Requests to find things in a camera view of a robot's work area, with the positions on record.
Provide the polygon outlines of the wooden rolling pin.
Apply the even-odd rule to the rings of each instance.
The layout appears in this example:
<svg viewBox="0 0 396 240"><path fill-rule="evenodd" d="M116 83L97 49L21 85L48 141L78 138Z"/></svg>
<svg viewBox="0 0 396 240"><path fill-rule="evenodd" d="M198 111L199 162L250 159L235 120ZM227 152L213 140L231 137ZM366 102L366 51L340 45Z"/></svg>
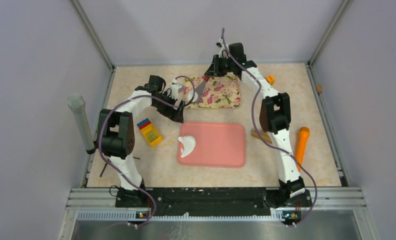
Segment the wooden rolling pin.
<svg viewBox="0 0 396 240"><path fill-rule="evenodd" d="M250 134L252 137L260 139L260 140L263 139L265 142L267 142L269 144L273 143L270 136L261 130L256 130L253 128L251 130Z"/></svg>

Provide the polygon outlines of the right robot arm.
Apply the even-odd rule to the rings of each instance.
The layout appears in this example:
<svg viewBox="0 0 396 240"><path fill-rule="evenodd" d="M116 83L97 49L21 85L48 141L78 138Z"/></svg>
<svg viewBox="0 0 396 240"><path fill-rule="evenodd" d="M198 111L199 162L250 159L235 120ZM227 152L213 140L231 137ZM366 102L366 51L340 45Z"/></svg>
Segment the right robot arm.
<svg viewBox="0 0 396 240"><path fill-rule="evenodd" d="M298 170L290 141L291 104L290 96L276 90L260 73L252 60L247 60L242 43L216 44L219 53L213 56L206 77L224 77L234 74L254 91L252 102L261 101L259 124L272 143L267 146L278 150L279 190L274 196L267 196L265 202L271 208L282 205L293 206L306 191L304 180Z"/></svg>

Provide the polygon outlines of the white dough ball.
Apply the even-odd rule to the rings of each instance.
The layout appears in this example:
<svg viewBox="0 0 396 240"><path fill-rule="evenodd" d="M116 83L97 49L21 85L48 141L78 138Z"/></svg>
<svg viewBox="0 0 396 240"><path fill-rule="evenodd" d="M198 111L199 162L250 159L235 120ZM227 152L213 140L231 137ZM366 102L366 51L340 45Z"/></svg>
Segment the white dough ball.
<svg viewBox="0 0 396 240"><path fill-rule="evenodd" d="M191 135L179 136L178 141L181 143L180 157L185 158L190 155L196 147L196 139Z"/></svg>

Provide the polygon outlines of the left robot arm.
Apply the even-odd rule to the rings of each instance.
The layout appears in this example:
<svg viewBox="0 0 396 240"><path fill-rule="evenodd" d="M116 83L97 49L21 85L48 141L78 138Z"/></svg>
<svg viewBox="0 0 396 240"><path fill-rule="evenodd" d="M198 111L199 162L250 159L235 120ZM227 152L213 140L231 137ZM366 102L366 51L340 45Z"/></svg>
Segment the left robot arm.
<svg viewBox="0 0 396 240"><path fill-rule="evenodd" d="M120 178L120 190L135 207L146 202L146 191L141 187L133 150L135 147L135 117L149 107L156 108L162 116L176 123L183 123L185 86L176 79L172 84L157 75L151 75L148 83L134 89L127 100L113 109L103 109L99 115L96 147L101 158Z"/></svg>

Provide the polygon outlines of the pink plastic tray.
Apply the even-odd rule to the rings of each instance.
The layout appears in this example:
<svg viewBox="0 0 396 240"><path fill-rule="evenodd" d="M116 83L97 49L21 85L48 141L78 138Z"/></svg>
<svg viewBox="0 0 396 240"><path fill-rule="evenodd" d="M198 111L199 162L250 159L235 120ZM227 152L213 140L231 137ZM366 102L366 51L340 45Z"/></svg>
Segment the pink plastic tray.
<svg viewBox="0 0 396 240"><path fill-rule="evenodd" d="M246 162L246 133L239 123L185 122L179 137L193 136L194 151L181 158L178 141L177 161L184 166L241 168Z"/></svg>

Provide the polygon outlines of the metal scraper wooden handle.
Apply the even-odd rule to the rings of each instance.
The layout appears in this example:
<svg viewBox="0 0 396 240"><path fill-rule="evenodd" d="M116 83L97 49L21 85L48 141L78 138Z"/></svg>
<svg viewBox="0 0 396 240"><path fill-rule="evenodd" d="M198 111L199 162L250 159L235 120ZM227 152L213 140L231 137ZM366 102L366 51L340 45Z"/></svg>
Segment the metal scraper wooden handle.
<svg viewBox="0 0 396 240"><path fill-rule="evenodd" d="M209 78L209 76L202 77L202 82L194 90L193 103L199 103Z"/></svg>

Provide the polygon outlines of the round white dumpling wrapper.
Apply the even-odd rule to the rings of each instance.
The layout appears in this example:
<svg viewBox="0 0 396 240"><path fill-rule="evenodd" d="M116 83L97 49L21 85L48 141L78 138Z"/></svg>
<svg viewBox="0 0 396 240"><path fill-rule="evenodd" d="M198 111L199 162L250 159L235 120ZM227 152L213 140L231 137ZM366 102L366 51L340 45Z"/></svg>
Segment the round white dumpling wrapper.
<svg viewBox="0 0 396 240"><path fill-rule="evenodd" d="M186 95L186 100L192 104L196 103L199 100L199 95L195 91L191 90Z"/></svg>

